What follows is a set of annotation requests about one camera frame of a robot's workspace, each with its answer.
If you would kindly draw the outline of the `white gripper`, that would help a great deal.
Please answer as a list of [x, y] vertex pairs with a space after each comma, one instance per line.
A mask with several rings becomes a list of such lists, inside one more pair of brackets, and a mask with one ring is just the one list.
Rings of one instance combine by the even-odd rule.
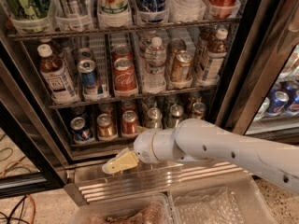
[[137, 125], [135, 130], [139, 134], [134, 141], [135, 152], [128, 147], [123, 149], [102, 166], [102, 171], [105, 174], [113, 175], [135, 168], [139, 160], [144, 163], [159, 163], [161, 161], [179, 161], [184, 157], [184, 152], [175, 141], [174, 129], [147, 129]]

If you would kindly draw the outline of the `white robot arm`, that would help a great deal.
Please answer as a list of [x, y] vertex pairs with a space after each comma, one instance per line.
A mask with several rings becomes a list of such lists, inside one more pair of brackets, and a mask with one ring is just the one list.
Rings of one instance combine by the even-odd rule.
[[299, 147], [230, 133], [202, 119], [185, 119], [174, 129], [147, 129], [102, 170], [106, 174], [173, 161], [212, 166], [228, 161], [290, 192], [299, 193]]

